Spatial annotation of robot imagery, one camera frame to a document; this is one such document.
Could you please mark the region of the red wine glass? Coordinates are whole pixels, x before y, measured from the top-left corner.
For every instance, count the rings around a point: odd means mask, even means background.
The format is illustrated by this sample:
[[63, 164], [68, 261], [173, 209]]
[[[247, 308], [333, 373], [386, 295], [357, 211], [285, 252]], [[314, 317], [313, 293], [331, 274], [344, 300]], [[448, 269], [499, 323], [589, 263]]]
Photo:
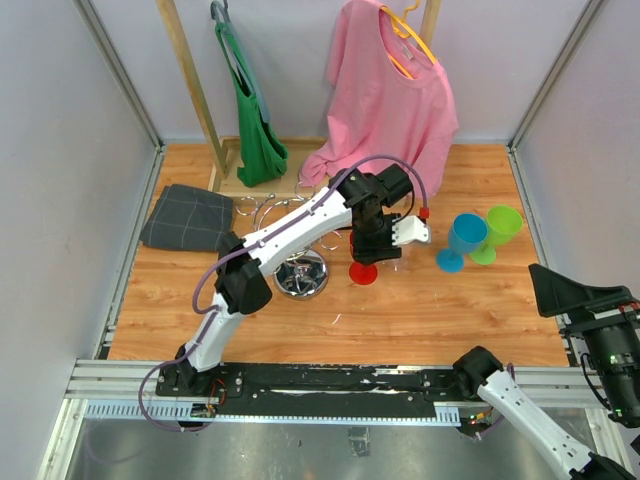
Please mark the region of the red wine glass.
[[375, 266], [376, 249], [362, 242], [356, 241], [354, 232], [349, 235], [350, 254], [352, 263], [349, 267], [349, 277], [357, 285], [370, 285], [378, 277], [378, 269]]

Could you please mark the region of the green wine glass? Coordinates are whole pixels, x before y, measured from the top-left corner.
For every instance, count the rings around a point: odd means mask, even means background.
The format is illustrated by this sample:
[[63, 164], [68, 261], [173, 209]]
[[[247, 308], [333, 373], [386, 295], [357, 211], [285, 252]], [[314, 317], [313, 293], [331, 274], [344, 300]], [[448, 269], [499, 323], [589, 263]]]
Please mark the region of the green wine glass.
[[492, 207], [485, 217], [488, 235], [481, 247], [469, 257], [476, 264], [490, 265], [497, 257], [496, 248], [509, 243], [522, 229], [524, 221], [521, 214], [508, 205]]

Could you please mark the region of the blue wine glass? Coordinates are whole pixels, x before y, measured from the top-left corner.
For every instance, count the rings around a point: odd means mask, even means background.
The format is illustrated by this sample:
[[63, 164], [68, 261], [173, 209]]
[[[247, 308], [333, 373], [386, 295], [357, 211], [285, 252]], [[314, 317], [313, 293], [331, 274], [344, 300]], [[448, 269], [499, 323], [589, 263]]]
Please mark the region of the blue wine glass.
[[448, 246], [436, 256], [437, 266], [447, 273], [458, 273], [465, 266], [465, 256], [477, 250], [486, 240], [485, 220], [474, 213], [459, 214], [448, 233]]

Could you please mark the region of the clear wine glass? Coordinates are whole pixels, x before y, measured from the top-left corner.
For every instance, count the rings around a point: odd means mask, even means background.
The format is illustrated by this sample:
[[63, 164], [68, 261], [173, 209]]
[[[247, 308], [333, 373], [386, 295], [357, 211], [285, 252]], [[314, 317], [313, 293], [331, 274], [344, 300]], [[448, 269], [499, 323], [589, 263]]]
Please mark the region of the clear wine glass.
[[394, 273], [404, 273], [411, 270], [411, 252], [412, 247], [409, 245], [404, 245], [402, 247], [401, 256], [390, 261], [391, 268]]

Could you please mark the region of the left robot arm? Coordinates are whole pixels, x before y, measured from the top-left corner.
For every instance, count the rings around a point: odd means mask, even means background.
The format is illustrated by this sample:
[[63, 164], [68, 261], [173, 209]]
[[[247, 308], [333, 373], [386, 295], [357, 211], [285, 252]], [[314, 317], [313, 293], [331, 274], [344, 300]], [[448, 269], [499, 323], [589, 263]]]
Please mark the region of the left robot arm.
[[324, 235], [350, 228], [352, 258], [362, 266], [401, 257], [397, 233], [401, 218], [383, 210], [424, 185], [408, 163], [398, 158], [391, 162], [378, 174], [363, 173], [358, 166], [343, 169], [327, 187], [277, 222], [244, 237], [233, 232], [223, 237], [220, 257], [204, 275], [216, 279], [212, 301], [206, 307], [193, 307], [204, 319], [176, 359], [183, 388], [195, 396], [212, 388], [212, 369], [220, 364], [239, 324], [270, 302], [268, 276]]

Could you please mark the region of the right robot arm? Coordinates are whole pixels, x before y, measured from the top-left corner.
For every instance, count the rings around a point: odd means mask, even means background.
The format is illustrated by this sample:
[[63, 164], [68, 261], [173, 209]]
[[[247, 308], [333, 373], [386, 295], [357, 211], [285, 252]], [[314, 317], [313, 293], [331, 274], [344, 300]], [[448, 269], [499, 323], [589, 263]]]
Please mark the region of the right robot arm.
[[[639, 301], [626, 286], [589, 286], [540, 264], [528, 267], [537, 310], [565, 315], [561, 334], [584, 342], [583, 370], [600, 383], [589, 388], [626, 428], [639, 426]], [[559, 479], [630, 479], [632, 473], [569, 434], [517, 383], [486, 348], [476, 346], [453, 365], [453, 387], [466, 400], [495, 408], [536, 449]]]

